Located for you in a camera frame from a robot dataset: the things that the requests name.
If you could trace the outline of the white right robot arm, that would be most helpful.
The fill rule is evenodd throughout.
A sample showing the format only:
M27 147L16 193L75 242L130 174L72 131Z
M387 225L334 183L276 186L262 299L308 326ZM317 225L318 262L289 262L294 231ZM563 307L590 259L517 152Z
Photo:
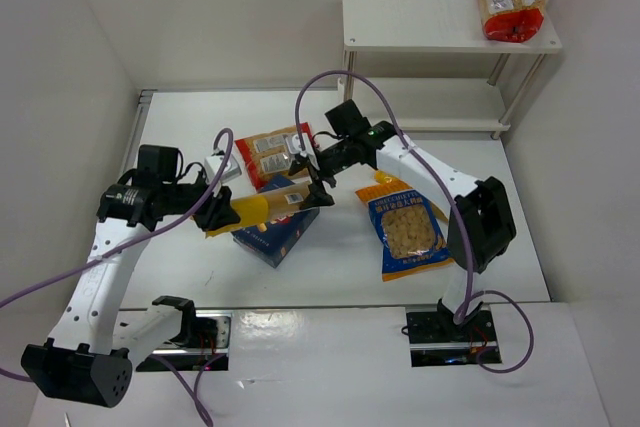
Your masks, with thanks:
M444 163L417 146L393 121L371 124L351 100L325 114L336 142L317 148L302 130L299 109L294 111L296 133L288 141L293 155L290 172L309 172L313 205L331 205L325 187L335 187L337 174L360 164L396 177L449 212L446 244L459 272L451 277L440 304L456 325L465 324L480 303L479 276L516 237L504 184Z

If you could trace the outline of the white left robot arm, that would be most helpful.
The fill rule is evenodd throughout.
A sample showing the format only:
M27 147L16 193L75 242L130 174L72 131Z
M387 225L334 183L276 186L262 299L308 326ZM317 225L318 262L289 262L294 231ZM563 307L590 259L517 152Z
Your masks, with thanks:
M177 181L179 150L144 145L136 168L102 195L87 265L71 299L41 345L25 347L20 364L29 381L50 398L114 407L138 367L164 342L188 347L210 342L214 322L193 301L160 296L136 324L116 330L134 268L167 216L195 219L208 231L238 218L225 181L240 174L230 149L207 157L195 182Z

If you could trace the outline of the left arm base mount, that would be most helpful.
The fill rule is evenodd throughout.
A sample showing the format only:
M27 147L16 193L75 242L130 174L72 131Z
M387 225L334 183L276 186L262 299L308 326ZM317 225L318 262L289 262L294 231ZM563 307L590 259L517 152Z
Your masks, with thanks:
M152 354L164 359L178 372L227 371L231 340L232 313L223 310L198 310L204 324L185 346L165 341Z

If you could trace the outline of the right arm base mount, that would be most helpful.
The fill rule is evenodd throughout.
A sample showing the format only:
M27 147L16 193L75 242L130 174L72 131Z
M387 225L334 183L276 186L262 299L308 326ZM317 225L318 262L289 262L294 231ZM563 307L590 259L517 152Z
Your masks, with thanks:
M486 364L502 358L490 310L482 309L464 326L456 326L435 308L407 309L401 328L409 341L413 367L476 365L477 355Z

